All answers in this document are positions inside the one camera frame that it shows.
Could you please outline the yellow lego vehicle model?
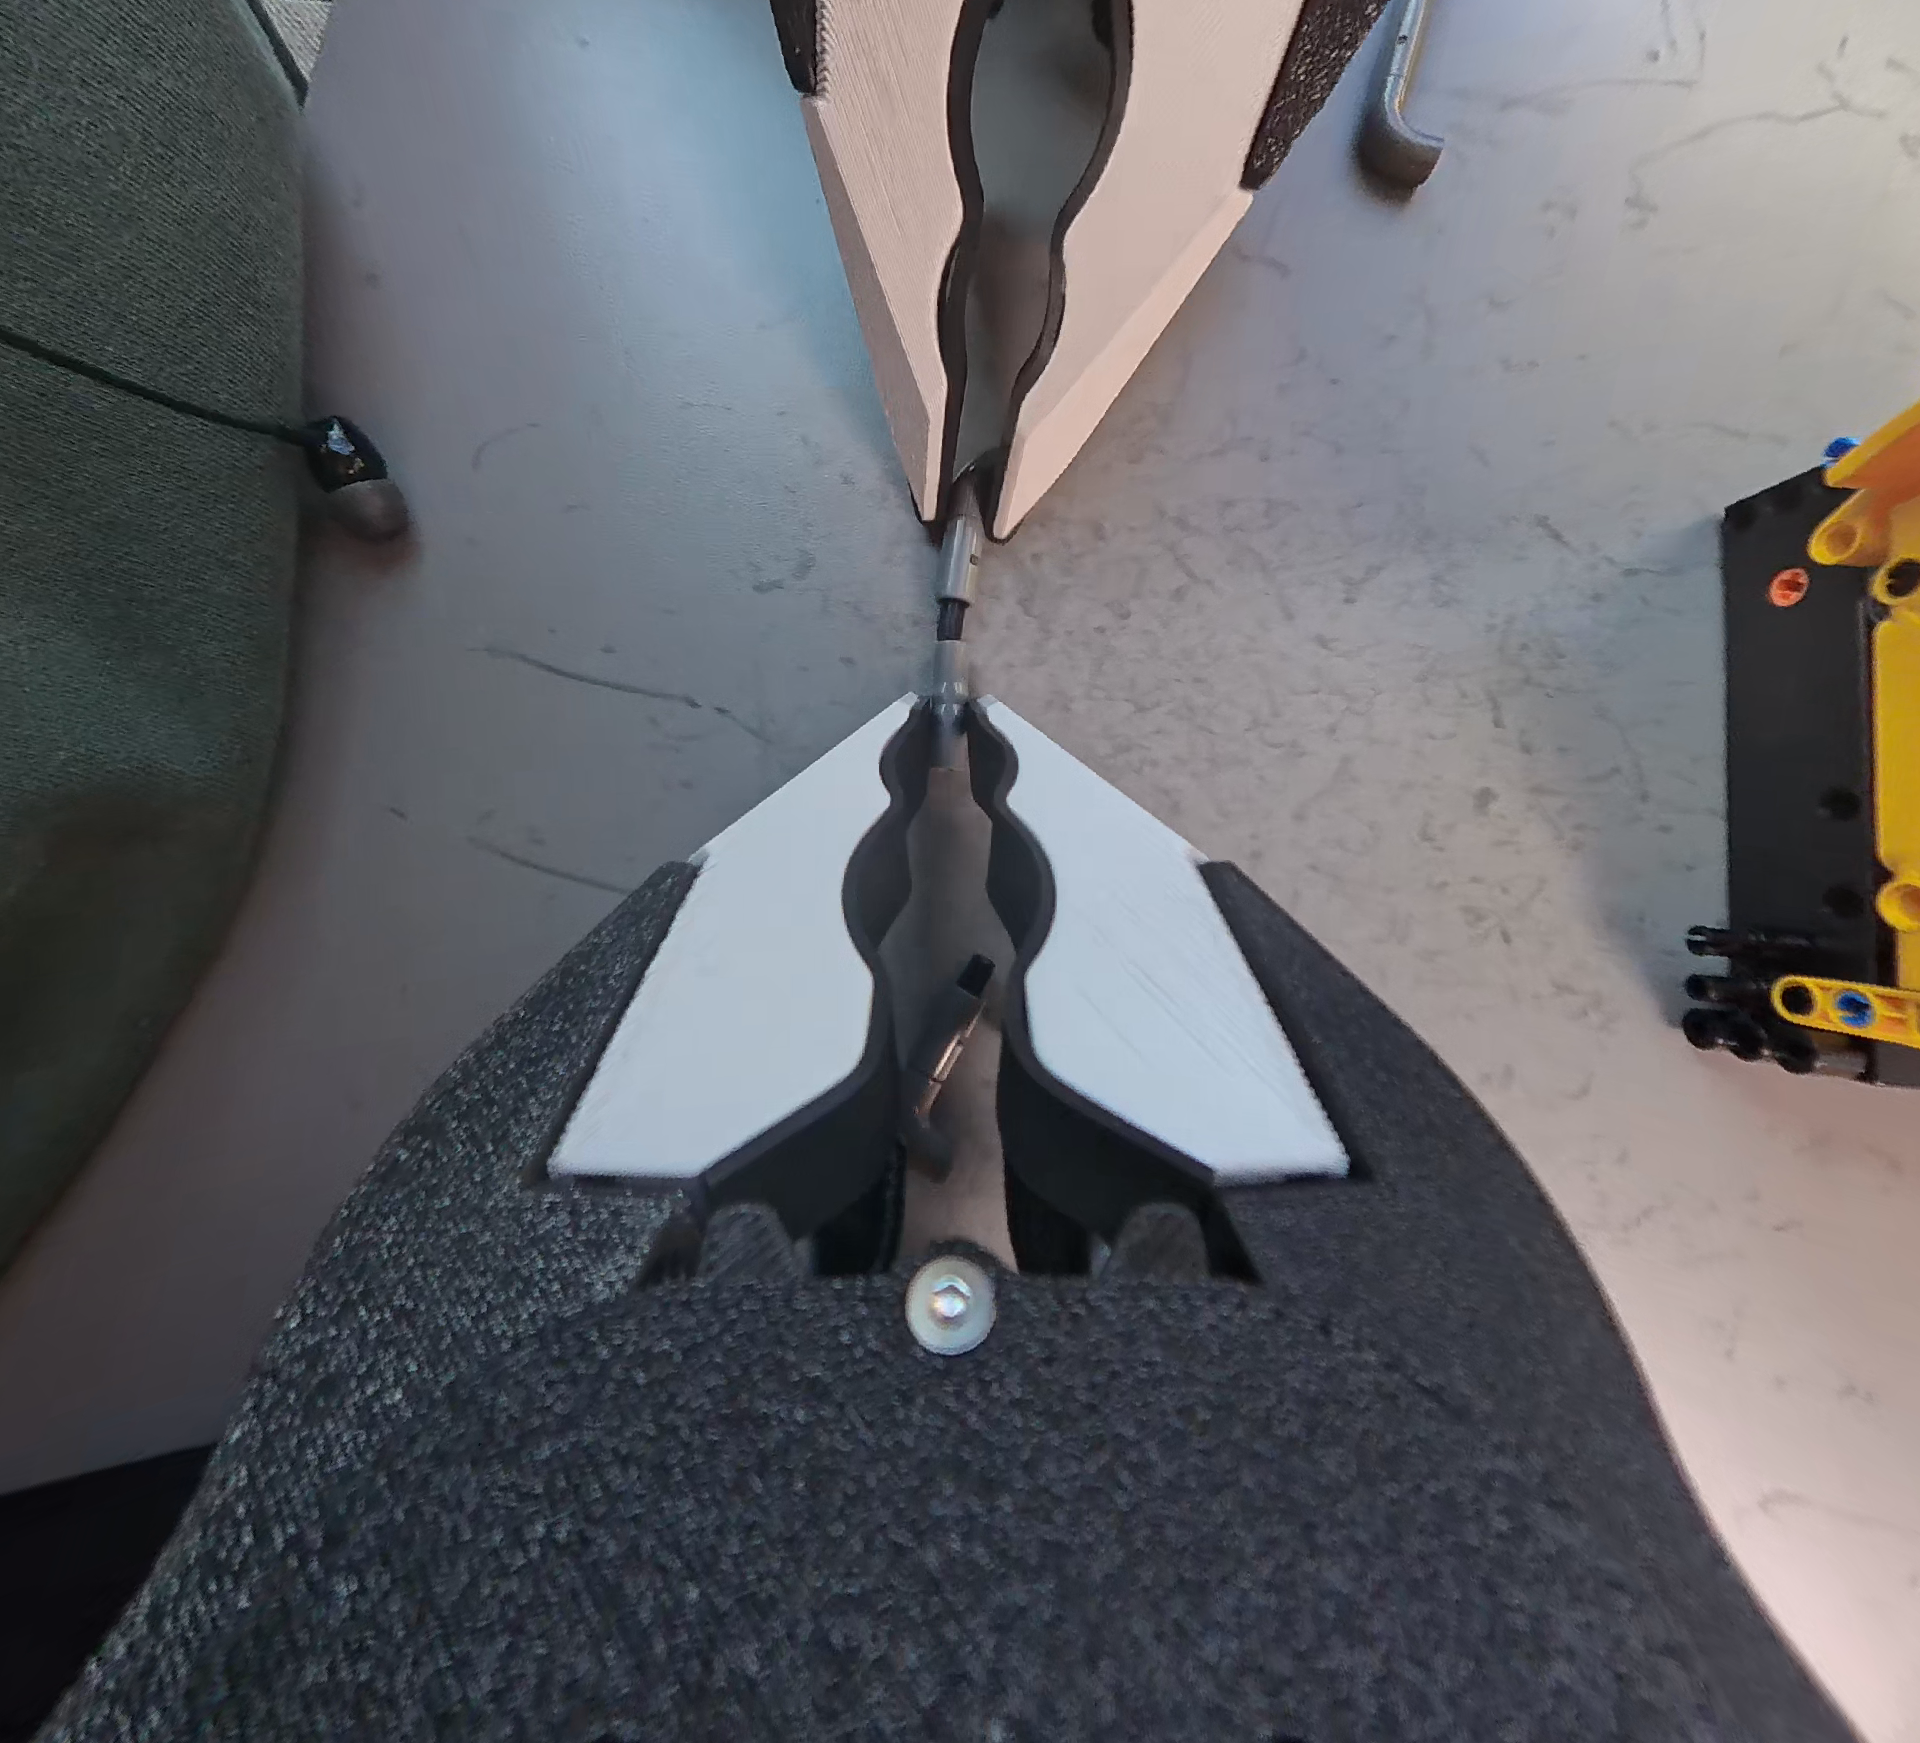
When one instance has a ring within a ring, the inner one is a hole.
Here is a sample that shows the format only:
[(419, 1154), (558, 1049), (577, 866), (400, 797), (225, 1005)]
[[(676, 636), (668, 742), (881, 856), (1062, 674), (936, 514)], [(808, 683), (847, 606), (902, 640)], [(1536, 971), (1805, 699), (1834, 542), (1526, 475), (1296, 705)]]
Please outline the yellow lego vehicle model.
[(1725, 918), (1699, 1050), (1917, 1086), (1917, 409), (1723, 507)]

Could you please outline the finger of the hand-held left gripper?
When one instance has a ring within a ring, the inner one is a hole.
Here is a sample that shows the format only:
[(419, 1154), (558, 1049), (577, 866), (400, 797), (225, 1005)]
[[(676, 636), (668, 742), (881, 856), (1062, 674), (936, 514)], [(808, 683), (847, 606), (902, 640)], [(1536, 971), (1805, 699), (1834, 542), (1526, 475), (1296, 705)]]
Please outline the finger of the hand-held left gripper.
[(1116, 103), (1049, 286), (1052, 339), (1020, 386), (992, 531), (1058, 482), (1212, 265), (1304, 0), (1114, 0)]
[(968, 98), (988, 0), (814, 0), (804, 124), (919, 521), (951, 469), (981, 221)]

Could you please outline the black hoodie drawstring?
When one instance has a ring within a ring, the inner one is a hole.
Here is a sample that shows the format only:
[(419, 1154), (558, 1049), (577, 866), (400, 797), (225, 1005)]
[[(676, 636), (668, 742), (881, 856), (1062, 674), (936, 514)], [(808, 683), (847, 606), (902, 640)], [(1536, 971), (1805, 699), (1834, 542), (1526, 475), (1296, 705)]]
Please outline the black hoodie drawstring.
[(2, 345), (157, 412), (298, 449), (327, 518), (356, 538), (388, 544), (412, 528), (412, 509), (383, 454), (356, 422), (343, 416), (330, 414), (308, 422), (291, 422), (252, 412), (207, 407), (130, 380), (102, 363), (68, 355), (8, 326), (2, 328)]

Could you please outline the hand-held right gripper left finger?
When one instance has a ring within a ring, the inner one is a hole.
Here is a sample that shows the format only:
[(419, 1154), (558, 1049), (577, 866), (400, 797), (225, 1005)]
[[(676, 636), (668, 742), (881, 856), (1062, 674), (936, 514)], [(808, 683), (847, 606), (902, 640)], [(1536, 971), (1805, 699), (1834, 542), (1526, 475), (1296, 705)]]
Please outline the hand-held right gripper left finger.
[(900, 696), (723, 827), (545, 1158), (556, 1187), (773, 1211), (821, 1275), (900, 1250), (895, 1003), (934, 713)]

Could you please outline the person's green hoodie torso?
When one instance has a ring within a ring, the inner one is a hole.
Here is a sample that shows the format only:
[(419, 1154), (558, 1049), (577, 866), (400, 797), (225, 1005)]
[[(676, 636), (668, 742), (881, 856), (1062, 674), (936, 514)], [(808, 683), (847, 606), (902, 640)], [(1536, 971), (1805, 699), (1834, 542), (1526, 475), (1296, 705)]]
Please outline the person's green hoodie torso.
[[(2, 0), (5, 328), (246, 420), (301, 392), (291, 88), (241, 0)], [(5, 348), (5, 1263), (216, 953), (280, 740), (295, 458)]]

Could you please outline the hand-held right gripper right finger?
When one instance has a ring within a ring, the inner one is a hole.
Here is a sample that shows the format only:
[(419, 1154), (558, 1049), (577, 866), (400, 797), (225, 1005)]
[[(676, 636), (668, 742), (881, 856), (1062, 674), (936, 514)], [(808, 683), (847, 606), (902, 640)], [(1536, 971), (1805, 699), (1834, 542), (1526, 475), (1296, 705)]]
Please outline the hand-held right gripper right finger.
[(986, 897), (1015, 955), (997, 1125), (1024, 1275), (1095, 1275), (1128, 1222), (1202, 1273), (1253, 1275), (1236, 1188), (1351, 1170), (1210, 860), (994, 699), (968, 715)]

